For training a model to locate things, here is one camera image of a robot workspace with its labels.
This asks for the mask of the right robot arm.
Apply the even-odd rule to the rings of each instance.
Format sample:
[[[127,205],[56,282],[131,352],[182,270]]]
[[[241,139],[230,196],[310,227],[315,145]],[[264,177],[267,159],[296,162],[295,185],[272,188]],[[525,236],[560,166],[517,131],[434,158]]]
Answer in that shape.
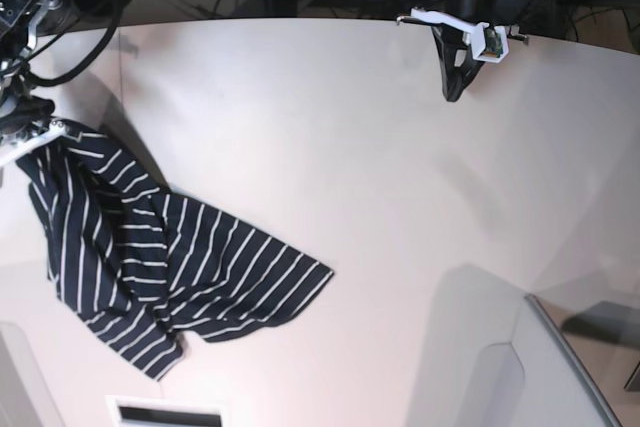
[[[33,95],[35,88],[63,85],[83,73],[111,42],[131,0],[1,0],[1,142],[17,144],[46,135],[55,104]],[[83,21],[104,22],[103,36],[85,57],[53,78],[34,73],[30,63]]]

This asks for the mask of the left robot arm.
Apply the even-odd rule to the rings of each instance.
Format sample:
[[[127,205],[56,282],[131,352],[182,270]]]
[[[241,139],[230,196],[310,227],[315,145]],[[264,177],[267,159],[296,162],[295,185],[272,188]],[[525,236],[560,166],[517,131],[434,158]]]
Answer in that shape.
[[[511,26],[498,20],[497,0],[444,0],[437,9],[414,7],[396,23],[431,29],[439,60],[443,96],[456,102],[486,64],[509,53]]]

